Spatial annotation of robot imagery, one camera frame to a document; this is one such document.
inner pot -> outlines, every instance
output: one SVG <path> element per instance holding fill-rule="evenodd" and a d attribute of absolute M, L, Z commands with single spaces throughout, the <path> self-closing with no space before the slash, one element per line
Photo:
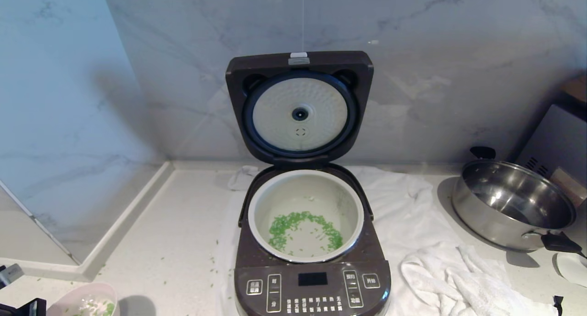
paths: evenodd
<path fill-rule="evenodd" d="M 256 241 L 290 262 L 323 262 L 354 245 L 365 214 L 357 193 L 340 178 L 293 170 L 263 184 L 249 204 Z"/>

rice cooker lid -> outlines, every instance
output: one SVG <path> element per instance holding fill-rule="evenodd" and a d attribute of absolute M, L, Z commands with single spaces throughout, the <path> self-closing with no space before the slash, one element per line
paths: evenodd
<path fill-rule="evenodd" d="M 372 78 L 373 64 L 362 51 L 237 57 L 226 73 L 249 151 L 260 161 L 300 167 L 348 152 Z"/>

white bowl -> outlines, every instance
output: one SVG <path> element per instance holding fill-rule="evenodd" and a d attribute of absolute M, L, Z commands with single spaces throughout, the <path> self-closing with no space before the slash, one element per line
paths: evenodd
<path fill-rule="evenodd" d="M 63 316 L 69 315 L 72 312 L 72 308 L 78 306 L 82 299 L 85 299 L 88 295 L 95 297 L 107 297 L 112 300 L 114 304 L 114 311 L 112 316 L 120 316 L 120 308 L 118 307 L 118 298 L 116 297 L 116 291 L 106 283 L 90 283 L 82 287 L 72 289 L 66 295 L 63 295 L 59 301 L 51 305 L 47 310 L 47 316 Z"/>
<path fill-rule="evenodd" d="M 277 216 L 292 213 L 302 214 L 306 219 L 298 221 L 297 228 L 293 226 L 285 234 L 281 230 L 281 237 L 287 237 L 287 242 L 278 250 L 270 245 L 275 237 L 271 226 Z M 331 235 L 323 233 L 329 225 L 324 226 L 321 216 L 340 232 L 340 247 L 335 248 Z M 350 185 L 317 170 L 293 170 L 271 178 L 255 192 L 248 210 L 249 226 L 256 241 L 276 257 L 297 263 L 327 261 L 350 249 L 363 228 L 364 216 L 361 200 Z"/>

inner lid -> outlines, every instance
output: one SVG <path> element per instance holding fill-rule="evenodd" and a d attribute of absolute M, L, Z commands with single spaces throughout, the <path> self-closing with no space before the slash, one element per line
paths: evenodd
<path fill-rule="evenodd" d="M 257 144 L 287 158 L 327 153 L 348 136 L 356 116 L 344 83 L 307 70 L 263 82 L 247 97 L 243 111 Z"/>
<path fill-rule="evenodd" d="M 260 95 L 252 121 L 268 144 L 286 151 L 309 151 L 341 134 L 348 111 L 344 97 L 330 84 L 316 78 L 290 78 Z"/>

control panel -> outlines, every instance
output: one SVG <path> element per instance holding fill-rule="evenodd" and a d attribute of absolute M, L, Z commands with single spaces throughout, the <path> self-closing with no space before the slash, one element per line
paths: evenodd
<path fill-rule="evenodd" d="M 387 306 L 390 274 L 387 261 L 382 263 L 369 269 L 351 264 L 236 269 L 237 297 L 248 314 L 364 314 Z"/>

